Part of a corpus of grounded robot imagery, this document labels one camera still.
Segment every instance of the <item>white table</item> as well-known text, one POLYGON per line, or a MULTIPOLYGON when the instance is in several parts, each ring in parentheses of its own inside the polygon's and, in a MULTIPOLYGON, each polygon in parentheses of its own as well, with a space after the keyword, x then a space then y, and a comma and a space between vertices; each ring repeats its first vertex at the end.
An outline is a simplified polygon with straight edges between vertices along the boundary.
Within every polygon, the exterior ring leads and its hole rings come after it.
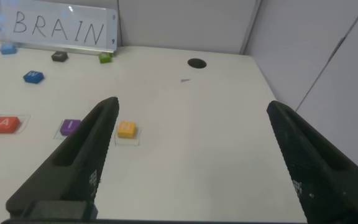
POLYGON ((51 54, 0 54, 0 114, 31 115, 22 133, 0 135, 0 222, 6 200, 62 142, 61 121, 110 96, 119 98, 117 122, 136 121, 142 133, 140 146, 110 145, 98 218, 306 221, 265 112, 274 97, 252 58, 122 47, 100 64, 51 54), (191 68, 190 58, 208 65, 191 68), (45 80, 25 83, 29 70, 45 80))

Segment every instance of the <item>black hole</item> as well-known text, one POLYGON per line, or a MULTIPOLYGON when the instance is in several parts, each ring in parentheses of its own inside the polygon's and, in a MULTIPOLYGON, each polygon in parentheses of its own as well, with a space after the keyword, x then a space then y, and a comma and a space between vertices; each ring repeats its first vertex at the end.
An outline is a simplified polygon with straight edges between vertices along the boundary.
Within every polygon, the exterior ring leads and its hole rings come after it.
POLYGON ((205 68, 206 67, 206 62, 199 58, 192 58, 189 61, 187 61, 187 64, 189 64, 193 68, 205 68))

